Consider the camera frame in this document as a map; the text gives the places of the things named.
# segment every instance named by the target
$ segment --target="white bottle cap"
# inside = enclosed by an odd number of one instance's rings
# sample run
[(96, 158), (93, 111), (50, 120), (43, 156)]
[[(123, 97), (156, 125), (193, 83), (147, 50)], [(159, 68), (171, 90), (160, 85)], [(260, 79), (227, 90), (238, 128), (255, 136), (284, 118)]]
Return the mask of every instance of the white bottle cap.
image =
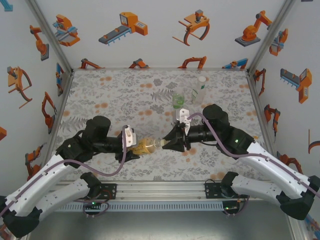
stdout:
[(204, 83), (206, 81), (206, 77), (205, 76), (200, 76), (198, 77), (198, 81), (201, 82), (201, 83)]

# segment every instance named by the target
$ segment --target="table surface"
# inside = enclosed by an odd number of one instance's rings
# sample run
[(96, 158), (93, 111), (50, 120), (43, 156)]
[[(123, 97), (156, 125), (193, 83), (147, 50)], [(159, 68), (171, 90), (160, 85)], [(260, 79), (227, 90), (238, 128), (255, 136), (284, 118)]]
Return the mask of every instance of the table surface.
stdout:
[[(205, 76), (206, 94), (201, 105), (191, 103), (192, 88)], [(183, 90), (184, 108), (190, 114), (217, 104), (229, 115), (230, 124), (246, 131), (264, 145), (264, 139), (244, 71), (205, 70), (77, 70), (57, 133), (55, 148), (86, 127), (86, 121), (101, 115), (111, 120), (108, 136), (117, 136), (123, 125), (134, 128), (137, 138), (162, 138), (173, 128), (172, 95)], [(195, 118), (191, 125), (200, 124)], [(99, 154), (87, 162), (104, 172), (114, 172), (119, 163), (114, 154)], [(190, 151), (158, 149), (155, 153), (125, 163), (114, 177), (100, 180), (129, 181), (203, 181), (221, 180), (228, 171), (266, 180), (251, 167), (220, 153), (215, 147), (193, 143)], [(88, 172), (79, 167), (66, 176), (75, 180)]]

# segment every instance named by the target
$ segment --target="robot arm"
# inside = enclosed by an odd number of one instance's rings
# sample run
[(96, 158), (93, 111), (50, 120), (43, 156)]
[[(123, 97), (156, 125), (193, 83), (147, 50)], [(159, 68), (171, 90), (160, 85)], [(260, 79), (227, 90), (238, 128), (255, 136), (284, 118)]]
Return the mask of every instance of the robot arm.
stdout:
[(82, 174), (80, 179), (70, 185), (48, 194), (55, 184), (82, 163), (99, 153), (115, 153), (117, 160), (122, 159), (121, 165), (137, 158), (132, 151), (127, 152), (127, 147), (137, 142), (134, 130), (126, 126), (118, 137), (107, 137), (110, 125), (110, 120), (104, 116), (88, 120), (85, 130), (65, 140), (30, 181), (7, 197), (0, 197), (0, 216), (17, 238), (32, 232), (42, 219), (61, 206), (79, 198), (91, 199), (100, 194), (101, 183), (91, 172)]
[(269, 27), (272, 24), (272, 21), (269, 18), (267, 18), (267, 16), (266, 16), (266, 11), (259, 12), (255, 16), (255, 18), (256, 18), (256, 21), (255, 21), (253, 26), (256, 28), (256, 31), (259, 30), (259, 27), (260, 27), (261, 23), (264, 23), (267, 26), (267, 29), (269, 29)]
[(306, 218), (315, 195), (320, 188), (320, 178), (307, 177), (286, 166), (268, 153), (243, 130), (230, 126), (228, 114), (213, 104), (203, 109), (202, 122), (205, 125), (190, 125), (189, 111), (181, 109), (178, 122), (164, 137), (168, 141), (163, 149), (184, 152), (191, 143), (217, 141), (217, 148), (223, 154), (250, 165), (268, 177), (273, 183), (265, 183), (228, 172), (221, 181), (225, 196), (251, 195), (270, 201), (287, 215), (303, 220)]

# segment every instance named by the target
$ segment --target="black joint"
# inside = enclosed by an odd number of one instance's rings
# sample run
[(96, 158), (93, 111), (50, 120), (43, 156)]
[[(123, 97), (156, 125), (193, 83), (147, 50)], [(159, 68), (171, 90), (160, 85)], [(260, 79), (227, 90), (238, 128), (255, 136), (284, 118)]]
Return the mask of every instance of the black joint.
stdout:
[[(310, 176), (308, 181), (310, 183), (309, 187), (317, 192), (320, 188), (320, 178), (317, 176)], [(280, 208), (284, 213), (294, 219), (304, 220), (314, 203), (315, 194), (308, 189), (306, 192), (302, 192), (301, 196), (302, 197), (297, 199), (290, 199), (282, 191), (280, 195), (276, 196), (276, 199), (281, 204)]]
[[(121, 153), (116, 153), (116, 154), (115, 154), (115, 159), (118, 160), (119, 163), (121, 163), (123, 156), (124, 156), (124, 153), (123, 153), (123, 152), (121, 152)], [(130, 151), (128, 151), (128, 152), (126, 153), (124, 162), (126, 163), (126, 162), (129, 162), (129, 161), (131, 161), (131, 160), (139, 159), (139, 158), (140, 158), (140, 157), (139, 157), (138, 155), (134, 154), (134, 153), (132, 152), (132, 150), (130, 150)]]
[(41, 209), (37, 209), (36, 207), (28, 216), (15, 216), (12, 212), (3, 218), (3, 223), (16, 238), (22, 238), (38, 226), (40, 222), (39, 217), (42, 212)]
[(101, 182), (98, 178), (96, 178), (95, 175), (93, 175), (92, 172), (85, 172), (81, 175), (80, 179), (85, 180), (85, 182), (88, 184), (88, 188), (92, 188), (94, 186), (100, 185)]
[(220, 183), (221, 191), (226, 197), (232, 197), (237, 194), (231, 188), (231, 186), (233, 185), (233, 181), (234, 181), (235, 177), (238, 175), (239, 174), (237, 172), (228, 171), (227, 174), (222, 179), (222, 181)]
[(92, 199), (100, 194), (101, 182), (93, 175), (92, 172), (85, 172), (80, 178), (83, 179), (88, 184), (88, 188), (90, 188), (90, 191), (87, 194), (88, 198)]

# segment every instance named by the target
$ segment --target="orange robot illustration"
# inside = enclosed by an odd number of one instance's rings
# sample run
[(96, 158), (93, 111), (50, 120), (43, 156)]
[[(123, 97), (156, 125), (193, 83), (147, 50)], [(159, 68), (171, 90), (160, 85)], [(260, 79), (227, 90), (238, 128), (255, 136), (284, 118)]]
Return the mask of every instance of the orange robot illustration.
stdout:
[(133, 63), (130, 65), (129, 68), (134, 69), (136, 66), (138, 66), (138, 68), (140, 68), (140, 69), (148, 69), (149, 68), (149, 66), (147, 64), (145, 64), (141, 58), (133, 61)]
[[(11, 89), (8, 93), (12, 93), (13, 91), (17, 90), (20, 95), (23, 97), (23, 99), (26, 101), (24, 104), (22, 104), (20, 108), (22, 108), (23, 106), (25, 106), (27, 103), (32, 101), (32, 98), (29, 98), (26, 96), (25, 94), (25, 90), (27, 90), (28, 88), (30, 88), (32, 86), (31, 80), (28, 76), (28, 74), (21, 69), (20, 67), (15, 67), (12, 68), (11, 66), (9, 66), (7, 68), (7, 73), (8, 73), (8, 87), (11, 87), (12, 85), (14, 85), (14, 88)], [(29, 86), (27, 87), (23, 87), (22, 85), (22, 77), (25, 76)]]
[(71, 21), (67, 17), (58, 14), (53, 26), (57, 31), (54, 35), (61, 45), (70, 47), (80, 41), (78, 29), (72, 26)]
[[(54, 111), (54, 115), (53, 116), (50, 116), (46, 112), (46, 103), (47, 103), (47, 101), (49, 102), (49, 104), (53, 108), (53, 111)], [(48, 134), (50, 134), (51, 131), (52, 131), (52, 127), (54, 125), (54, 122), (55, 122), (57, 109), (56, 109), (56, 106), (54, 105), (54, 102), (52, 101), (51, 97), (49, 96), (49, 94), (46, 91), (44, 92), (44, 99), (43, 99), (43, 102), (42, 102), (41, 110), (42, 110), (42, 114), (44, 116), (45, 124), (48, 126)]]
[[(189, 35), (191, 36), (194, 36), (196, 37), (197, 39), (199, 40), (203, 40), (205, 39), (205, 37), (207, 36), (207, 34), (209, 33), (209, 29), (210, 29), (210, 19), (207, 18), (205, 15), (204, 15), (204, 12), (202, 10), (198, 10), (198, 11), (195, 11), (194, 14), (191, 14), (189, 16), (186, 16), (184, 18), (185, 21), (187, 21), (189, 24), (185, 24), (184, 22), (182, 21), (179, 21), (180, 24), (182, 24), (183, 26), (186, 27), (186, 30), (185, 30), (185, 35), (184, 35), (184, 38), (183, 38), (183, 41), (178, 39), (177, 37), (173, 36), (173, 38), (175, 40), (178, 40), (179, 42), (187, 45), (187, 46), (190, 46), (190, 44), (188, 43), (188, 37)], [(193, 32), (199, 28), (202, 28), (202, 27), (205, 27), (205, 30), (203, 32), (203, 34), (201, 36), (197, 36), (195, 34), (193, 34)]]
[(184, 60), (184, 62), (182, 63), (181, 66), (178, 67), (178, 69), (186, 69), (188, 63), (190, 63), (190, 62), (199, 62), (197, 68), (202, 69), (206, 63), (206, 60), (207, 60), (206, 56), (204, 56), (204, 57), (191, 57), (191, 58)]
[(266, 17), (266, 11), (259, 12), (257, 15), (255, 15), (255, 18), (256, 21), (254, 25), (246, 27), (243, 31), (243, 35), (235, 39), (238, 44), (246, 47), (260, 42), (261, 39), (257, 37), (256, 33), (258, 32), (261, 23), (267, 25), (267, 29), (269, 29), (272, 24), (272, 21)]
[(303, 104), (309, 98), (309, 87), (312, 84), (312, 74), (308, 68), (306, 68), (300, 76), (281, 68), (280, 77), (285, 82), (288, 82), (287, 84), (295, 86), (295, 90), (299, 92), (299, 103)]
[(44, 61), (49, 58), (49, 44), (44, 44), (39, 37), (38, 33), (42, 33), (40, 27), (33, 27), (30, 25), (30, 33), (35, 37), (36, 49), (40, 52), (40, 59)]
[(120, 13), (121, 25), (111, 32), (103, 35), (99, 38), (99, 42), (103, 44), (114, 43), (116, 39), (120, 40), (120, 37), (126, 36), (126, 34), (138, 33), (143, 36), (148, 34), (148, 26), (138, 20), (138, 16), (132, 12), (121, 12)]

